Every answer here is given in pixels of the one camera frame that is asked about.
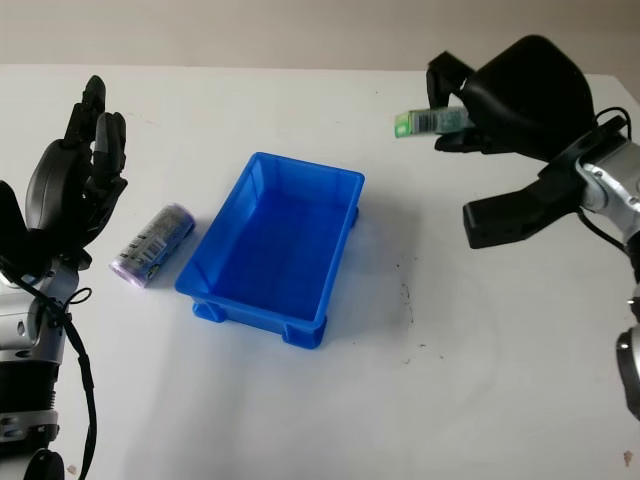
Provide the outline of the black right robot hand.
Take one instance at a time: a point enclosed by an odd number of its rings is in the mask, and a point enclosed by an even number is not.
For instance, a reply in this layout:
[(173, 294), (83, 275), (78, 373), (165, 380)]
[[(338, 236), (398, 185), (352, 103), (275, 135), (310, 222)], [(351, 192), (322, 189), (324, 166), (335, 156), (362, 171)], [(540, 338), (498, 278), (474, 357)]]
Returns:
[(517, 153), (549, 162), (595, 127), (589, 84), (550, 40), (528, 35), (474, 70), (445, 51), (426, 72), (431, 107), (461, 100), (473, 125), (441, 135), (447, 153)]

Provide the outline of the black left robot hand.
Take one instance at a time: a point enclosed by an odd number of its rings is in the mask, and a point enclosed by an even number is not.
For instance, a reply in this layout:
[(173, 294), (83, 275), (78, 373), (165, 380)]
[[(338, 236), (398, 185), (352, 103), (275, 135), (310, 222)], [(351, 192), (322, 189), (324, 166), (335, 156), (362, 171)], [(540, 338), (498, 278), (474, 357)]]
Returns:
[(49, 256), (91, 263), (86, 247), (106, 227), (127, 186), (126, 122), (106, 111), (106, 86), (93, 75), (66, 131), (45, 150), (27, 189), (25, 214)]

